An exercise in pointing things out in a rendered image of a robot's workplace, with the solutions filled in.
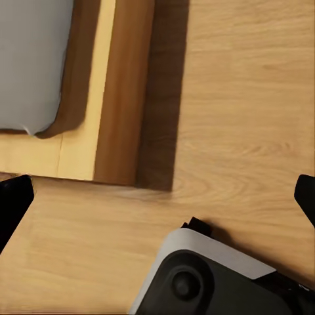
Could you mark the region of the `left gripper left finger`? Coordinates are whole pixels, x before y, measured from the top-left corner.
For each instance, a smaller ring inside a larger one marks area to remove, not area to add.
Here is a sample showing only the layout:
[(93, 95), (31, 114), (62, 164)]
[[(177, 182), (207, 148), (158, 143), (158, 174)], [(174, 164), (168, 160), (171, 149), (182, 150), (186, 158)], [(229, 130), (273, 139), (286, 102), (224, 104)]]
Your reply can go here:
[(33, 200), (28, 175), (0, 182), (0, 254)]

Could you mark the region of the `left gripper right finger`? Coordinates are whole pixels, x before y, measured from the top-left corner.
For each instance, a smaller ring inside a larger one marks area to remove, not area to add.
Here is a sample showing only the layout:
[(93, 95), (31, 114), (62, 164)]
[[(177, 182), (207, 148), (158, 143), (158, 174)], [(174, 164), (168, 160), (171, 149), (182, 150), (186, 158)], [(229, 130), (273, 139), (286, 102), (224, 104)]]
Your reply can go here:
[(315, 227), (315, 177), (299, 175), (294, 198)]

